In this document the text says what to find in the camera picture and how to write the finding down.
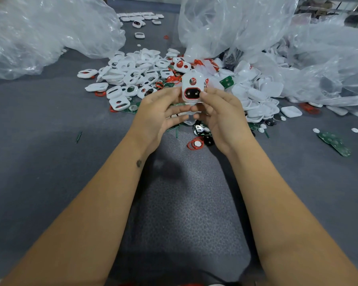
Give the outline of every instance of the left hand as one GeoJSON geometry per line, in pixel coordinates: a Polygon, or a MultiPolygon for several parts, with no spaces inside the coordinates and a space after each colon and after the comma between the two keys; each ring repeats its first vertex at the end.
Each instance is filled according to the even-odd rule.
{"type": "Polygon", "coordinates": [[[189,118],[188,115],[169,118],[174,114],[190,111],[191,105],[172,105],[182,103],[182,88],[165,88],[142,99],[138,112],[127,133],[127,137],[143,149],[147,158],[159,146],[163,133],[170,127],[189,118]]]}

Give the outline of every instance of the hand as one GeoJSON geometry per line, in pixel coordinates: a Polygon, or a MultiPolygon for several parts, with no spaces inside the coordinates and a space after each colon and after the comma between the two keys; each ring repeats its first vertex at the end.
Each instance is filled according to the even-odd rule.
{"type": "Polygon", "coordinates": [[[230,93],[206,88],[200,93],[203,103],[191,107],[194,118],[203,121],[211,130],[218,149],[228,158],[236,155],[241,143],[254,139],[245,119],[241,102],[230,93]]]}
{"type": "Polygon", "coordinates": [[[165,88],[142,99],[138,112],[127,133],[147,158],[159,146],[163,133],[170,127],[189,118],[188,115],[169,118],[174,114],[190,111],[191,105],[170,106],[182,103],[182,88],[165,88]]]}

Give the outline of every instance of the gray fabric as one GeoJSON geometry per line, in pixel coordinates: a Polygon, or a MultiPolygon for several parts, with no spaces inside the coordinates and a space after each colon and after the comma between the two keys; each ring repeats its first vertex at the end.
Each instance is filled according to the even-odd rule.
{"type": "MultiPolygon", "coordinates": [[[[161,26],[125,23],[125,52],[181,50],[177,14],[161,26]],[[146,39],[136,40],[135,32],[146,39]]],[[[96,173],[131,125],[87,93],[78,71],[103,67],[70,50],[40,76],[0,80],[0,278],[96,173]],[[77,134],[83,131],[80,142],[77,134]]],[[[288,119],[257,132],[281,175],[358,267],[358,117],[288,119]],[[312,132],[331,131],[353,149],[341,157],[312,132]]],[[[166,133],[146,163],[111,272],[118,281],[176,277],[173,284],[237,281],[258,265],[248,216],[232,169],[215,148],[190,151],[191,128],[166,133]]]]}

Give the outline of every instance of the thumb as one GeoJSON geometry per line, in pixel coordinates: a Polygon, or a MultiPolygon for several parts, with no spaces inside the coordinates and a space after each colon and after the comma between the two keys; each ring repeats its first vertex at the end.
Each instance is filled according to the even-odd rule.
{"type": "Polygon", "coordinates": [[[222,113],[223,111],[228,110],[230,105],[227,101],[216,94],[209,94],[202,91],[200,93],[200,97],[205,104],[210,105],[217,113],[222,113]]]}

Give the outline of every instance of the right hand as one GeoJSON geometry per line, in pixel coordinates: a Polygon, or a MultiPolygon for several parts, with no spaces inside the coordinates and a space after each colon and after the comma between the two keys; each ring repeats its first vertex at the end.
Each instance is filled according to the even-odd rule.
{"type": "Polygon", "coordinates": [[[227,158],[235,156],[242,143],[254,139],[241,102],[216,88],[206,88],[200,96],[203,103],[191,107],[192,112],[201,111],[194,118],[208,125],[216,146],[227,158]]]}

